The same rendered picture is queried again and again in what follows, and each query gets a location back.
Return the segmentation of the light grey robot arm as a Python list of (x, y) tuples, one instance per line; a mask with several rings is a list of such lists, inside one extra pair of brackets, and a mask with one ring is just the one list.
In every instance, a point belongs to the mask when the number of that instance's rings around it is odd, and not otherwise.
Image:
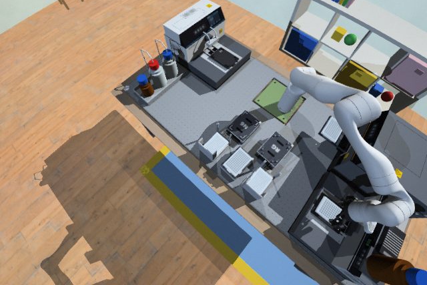
[(368, 234), (373, 233), (377, 223), (394, 227), (408, 219), (415, 210), (412, 198), (399, 183), (389, 159), (364, 141), (357, 129), (380, 117), (382, 108), (378, 100), (365, 91), (316, 75), (312, 67), (293, 68), (290, 81), (278, 102), (278, 109), (283, 113), (291, 112), (306, 92), (322, 103), (334, 104), (336, 121), (360, 158), (373, 190), (388, 195), (383, 202), (351, 202), (348, 206), (351, 219), (363, 222)]

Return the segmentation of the brown bottle body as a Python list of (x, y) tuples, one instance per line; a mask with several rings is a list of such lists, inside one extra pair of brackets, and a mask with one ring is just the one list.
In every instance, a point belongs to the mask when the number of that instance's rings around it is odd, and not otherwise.
[(366, 262), (366, 267), (369, 275), (371, 275), (373, 279), (389, 285), (402, 285), (397, 277), (397, 269), (401, 264), (407, 264), (414, 267), (407, 260), (379, 254), (372, 254)]

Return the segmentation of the red bottle cap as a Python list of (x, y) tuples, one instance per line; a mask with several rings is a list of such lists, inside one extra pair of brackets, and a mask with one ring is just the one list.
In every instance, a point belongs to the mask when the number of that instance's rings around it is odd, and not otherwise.
[(153, 63), (152, 60), (150, 60), (148, 64), (150, 69), (157, 69), (159, 67), (159, 63), (156, 59), (153, 59)]

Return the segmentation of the brown glass bottle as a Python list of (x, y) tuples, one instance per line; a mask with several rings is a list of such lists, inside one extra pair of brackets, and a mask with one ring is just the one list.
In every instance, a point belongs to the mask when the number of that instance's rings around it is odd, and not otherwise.
[(140, 89), (141, 89), (142, 93), (143, 93), (143, 94), (144, 94), (144, 96), (146, 96), (146, 97), (150, 97), (150, 96), (152, 96), (152, 95), (153, 95), (153, 93), (154, 93), (154, 90), (153, 90), (153, 87), (152, 87), (152, 85), (151, 85), (150, 81), (148, 81), (148, 82), (149, 82), (149, 86), (148, 86), (148, 87), (146, 87), (146, 88), (142, 88), (142, 87), (139, 85), (139, 87), (140, 87)]

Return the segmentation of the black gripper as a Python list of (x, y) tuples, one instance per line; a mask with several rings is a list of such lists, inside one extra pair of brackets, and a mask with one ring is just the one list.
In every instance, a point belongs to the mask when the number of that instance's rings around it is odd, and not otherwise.
[[(342, 211), (336, 216), (335, 219), (329, 219), (329, 223), (331, 223), (335, 229), (345, 229), (345, 223), (350, 221), (350, 222), (355, 222), (353, 221), (353, 219), (351, 219), (351, 217), (349, 216), (348, 213), (348, 206), (350, 205), (351, 202), (354, 201), (358, 201), (359, 199), (356, 198), (355, 196), (346, 196), (346, 199), (343, 201), (338, 202), (339, 205), (343, 206)], [(344, 209), (344, 211), (343, 211)], [(339, 218), (341, 217), (341, 218)], [(337, 222), (337, 220), (339, 222)]]

